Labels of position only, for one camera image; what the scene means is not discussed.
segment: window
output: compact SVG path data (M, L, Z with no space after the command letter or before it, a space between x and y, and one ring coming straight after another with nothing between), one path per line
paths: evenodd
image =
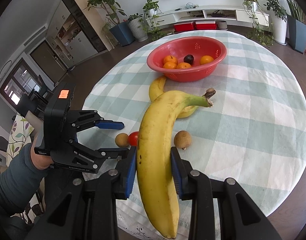
M14 107L18 104L22 95L29 95L32 90L40 91L41 85L36 74L27 63L21 59L12 72L7 76L0 88L0 93Z

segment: blue gripper pad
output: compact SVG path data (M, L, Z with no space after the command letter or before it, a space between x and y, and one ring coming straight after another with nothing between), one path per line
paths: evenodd
M131 161L131 165L128 169L127 177L126 177L126 187L125 187L125 196L129 198L130 194L133 190L133 184L135 179L136 172L136 153L134 153Z
M113 130L122 130L124 128L124 124L122 122L114 122L110 120L100 121L95 126L100 129L113 129Z
M182 177L180 175L179 168L177 167L175 157L173 153L171 152L171 162L172 162L172 174L173 174L173 180L175 184L176 193L179 196L179 198L182 198L183 190L182 190Z

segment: round table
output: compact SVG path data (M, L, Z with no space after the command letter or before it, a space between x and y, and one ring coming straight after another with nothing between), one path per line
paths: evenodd
M150 52L172 39L207 36L224 43L226 58L208 77L197 82L167 80L165 91L181 90L203 95L214 87L212 108L199 108L175 122L192 135L193 143L180 151L182 159L212 179L235 178L265 215L271 214L290 194L306 166L306 100L288 67L263 46L228 31L193 31L152 42L118 63L93 88L83 109L95 109L108 120L122 121L121 131L88 129L78 134L80 143L92 148L115 147L115 136L138 131L150 105L148 89L160 73L146 64ZM97 178L114 168L107 160ZM140 239L163 239L147 219L137 180L126 201L117 201L119 227ZM190 201L180 201L176 239L189 235ZM215 205L219 237L218 210Z

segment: red bowl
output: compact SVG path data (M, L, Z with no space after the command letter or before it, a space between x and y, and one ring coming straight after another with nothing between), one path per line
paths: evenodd
M165 69L163 68L163 59L172 55L179 63L183 62L186 55L191 54L194 57L194 63L187 69ZM147 58L148 66L157 72L164 73L168 78L178 82L192 82L209 76L227 54L225 45L209 37L192 36L184 37L158 46ZM214 61L200 65L200 59L204 55L210 55Z

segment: sleeve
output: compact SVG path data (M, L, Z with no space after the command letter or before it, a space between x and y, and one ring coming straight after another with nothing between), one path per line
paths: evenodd
M31 146L31 143L25 145L0 174L0 211L4 210L8 216L24 211L49 171L49 168L40 171L33 165Z

